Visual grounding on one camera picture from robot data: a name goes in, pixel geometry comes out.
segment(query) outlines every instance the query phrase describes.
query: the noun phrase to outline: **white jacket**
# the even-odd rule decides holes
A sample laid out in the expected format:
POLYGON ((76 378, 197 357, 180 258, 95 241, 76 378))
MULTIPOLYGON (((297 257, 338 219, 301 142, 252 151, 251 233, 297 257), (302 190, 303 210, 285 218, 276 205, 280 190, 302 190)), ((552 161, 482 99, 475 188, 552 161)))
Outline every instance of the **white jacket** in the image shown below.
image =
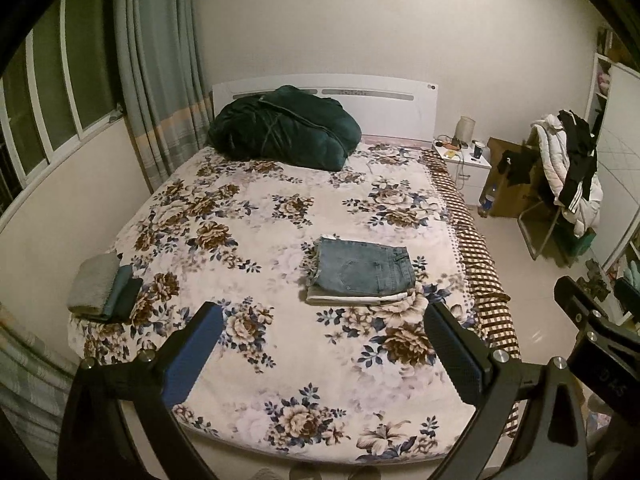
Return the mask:
POLYGON ((598 179, 598 172, 596 171, 591 179, 589 200, 582 198, 582 184, 580 184, 571 207, 565 208, 558 200, 569 170, 569 155, 566 150, 564 127, 555 115, 548 115, 539 121, 533 121, 531 131, 538 137, 542 167, 551 191, 556 197, 554 203, 562 208, 564 218, 575 225, 574 235, 579 238, 589 227, 597 228, 600 222, 600 203, 602 202, 602 187, 598 179))

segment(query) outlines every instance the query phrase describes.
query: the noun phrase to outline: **blue gripper pad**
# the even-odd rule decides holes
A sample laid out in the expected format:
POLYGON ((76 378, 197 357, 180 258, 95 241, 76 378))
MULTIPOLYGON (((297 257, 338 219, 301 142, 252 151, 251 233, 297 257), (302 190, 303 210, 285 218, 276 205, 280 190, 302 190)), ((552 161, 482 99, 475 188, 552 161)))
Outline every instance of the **blue gripper pad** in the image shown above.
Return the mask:
POLYGON ((162 345, 156 371, 163 380, 165 406, 171 408, 186 400, 224 328, 222 309, 206 301, 187 326, 172 333, 162 345))
POLYGON ((487 347, 476 334, 462 328, 441 303, 430 304, 424 311, 424 331, 462 402, 477 406, 491 381, 487 347))

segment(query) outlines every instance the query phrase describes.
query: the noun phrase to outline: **bedsheet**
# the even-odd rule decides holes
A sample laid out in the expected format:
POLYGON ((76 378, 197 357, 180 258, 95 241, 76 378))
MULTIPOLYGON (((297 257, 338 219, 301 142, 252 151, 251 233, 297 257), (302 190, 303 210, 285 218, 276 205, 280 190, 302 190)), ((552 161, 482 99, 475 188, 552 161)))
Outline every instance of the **bedsheet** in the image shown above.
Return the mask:
MULTIPOLYGON (((70 318, 69 344, 100 362, 132 360, 185 326, 204 301, 225 331, 189 397, 185 426, 297 460, 430 460, 460 436, 463 404, 425 336, 425 307, 519 357, 484 240, 428 150, 360 144, 327 173, 205 148, 142 206, 114 248, 144 280, 132 319, 70 318), (416 286, 391 304, 306 304, 320 236, 406 246, 416 286)), ((514 412, 507 431, 516 426, 514 412)))

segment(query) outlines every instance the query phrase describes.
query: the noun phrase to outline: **white window frame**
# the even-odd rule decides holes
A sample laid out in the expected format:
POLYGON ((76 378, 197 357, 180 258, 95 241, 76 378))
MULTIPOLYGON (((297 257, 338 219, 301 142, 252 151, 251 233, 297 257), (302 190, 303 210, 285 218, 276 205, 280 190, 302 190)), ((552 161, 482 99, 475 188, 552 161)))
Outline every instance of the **white window frame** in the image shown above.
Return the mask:
POLYGON ((33 63, 33 29, 26 37, 25 48, 27 83, 31 100, 31 110, 33 111, 36 129, 40 136, 40 142, 42 143, 45 158, 28 174, 25 173, 24 167, 20 161, 18 150, 15 147, 14 136, 11 131, 11 120, 8 116, 6 102, 4 99, 4 86, 2 84, 2 78, 0 78, 0 126, 2 127, 4 142, 6 143, 15 174, 18 177, 20 186, 22 186, 22 192, 2 213, 0 218, 0 231, 7 224, 11 216, 13 216, 17 207, 33 192, 33 189, 41 183, 44 178, 51 173, 51 171, 80 148, 80 146, 88 142, 95 134, 105 129, 112 120, 111 118, 114 117, 114 113, 117 112, 117 110, 112 110, 86 128, 82 127, 78 114, 78 107, 76 106, 76 100, 74 98, 69 64, 66 55, 66 0, 60 0, 60 55, 62 58, 62 72, 66 89, 66 97, 74 121, 75 134, 64 144, 54 150, 49 140, 49 134, 47 133, 47 127, 42 115, 42 108, 40 107, 40 99, 38 97, 36 73, 33 63))

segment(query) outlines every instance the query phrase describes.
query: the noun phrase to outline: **tile floor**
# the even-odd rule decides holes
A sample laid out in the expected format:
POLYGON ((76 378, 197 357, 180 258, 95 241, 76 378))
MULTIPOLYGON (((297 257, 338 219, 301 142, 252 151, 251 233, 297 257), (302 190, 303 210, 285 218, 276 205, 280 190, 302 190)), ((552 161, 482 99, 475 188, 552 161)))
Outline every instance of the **tile floor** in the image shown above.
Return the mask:
MULTIPOLYGON (((574 346, 577 329, 556 305, 554 285, 558 278, 567 274, 574 279, 585 275, 583 262, 590 256, 585 255, 568 268, 550 241, 545 253, 534 262, 515 219, 480 218, 476 213, 474 216, 495 260, 504 290, 511 296, 509 306, 523 361, 544 364, 553 356, 568 356, 574 346)), ((132 408, 128 408, 127 420, 149 472, 158 478, 166 478, 142 435, 142 427, 132 418, 137 417, 132 414, 132 408)), ((262 468, 270 469, 285 480, 289 478, 293 462, 248 453, 212 442, 199 434, 191 434, 191 440, 220 480, 248 480, 262 468)), ((509 438, 498 443, 488 466, 501 464, 510 443, 509 438)), ((382 466, 380 470, 383 480, 424 480, 437 465, 436 462, 393 465, 382 466)), ((346 480, 357 467, 319 465, 318 469, 324 480, 346 480)))

